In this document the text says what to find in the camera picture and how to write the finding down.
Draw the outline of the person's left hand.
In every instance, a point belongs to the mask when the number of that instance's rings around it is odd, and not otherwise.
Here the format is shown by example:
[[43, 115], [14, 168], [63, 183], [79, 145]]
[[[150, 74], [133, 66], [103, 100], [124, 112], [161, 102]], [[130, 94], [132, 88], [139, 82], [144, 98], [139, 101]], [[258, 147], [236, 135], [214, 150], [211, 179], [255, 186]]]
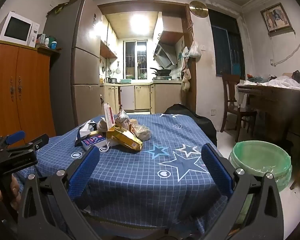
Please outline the person's left hand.
[[[11, 200], [11, 207], [13, 207], [16, 211], [19, 210], [21, 195], [20, 195], [20, 186], [14, 175], [11, 175], [11, 184], [10, 184], [11, 192], [13, 194], [13, 199]], [[3, 200], [2, 192], [0, 189], [0, 202]]]

